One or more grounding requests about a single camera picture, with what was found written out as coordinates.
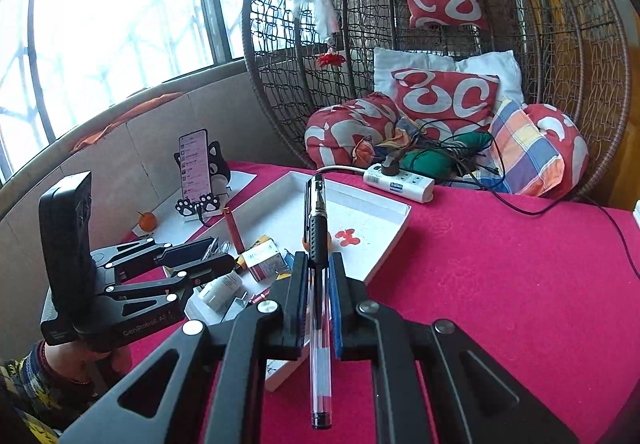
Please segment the left hand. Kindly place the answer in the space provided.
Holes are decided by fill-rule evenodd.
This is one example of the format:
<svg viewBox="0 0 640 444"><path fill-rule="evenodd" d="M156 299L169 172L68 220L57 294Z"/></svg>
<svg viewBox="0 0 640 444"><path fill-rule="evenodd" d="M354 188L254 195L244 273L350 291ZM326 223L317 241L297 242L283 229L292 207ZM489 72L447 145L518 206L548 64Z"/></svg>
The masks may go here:
<svg viewBox="0 0 640 444"><path fill-rule="evenodd" d="M99 360L106 360L114 372L126 375L130 371L132 358L128 346L111 352L90 350L85 342L74 341L60 346L43 346L44 361L59 376L75 382L89 381L88 367Z"/></svg>

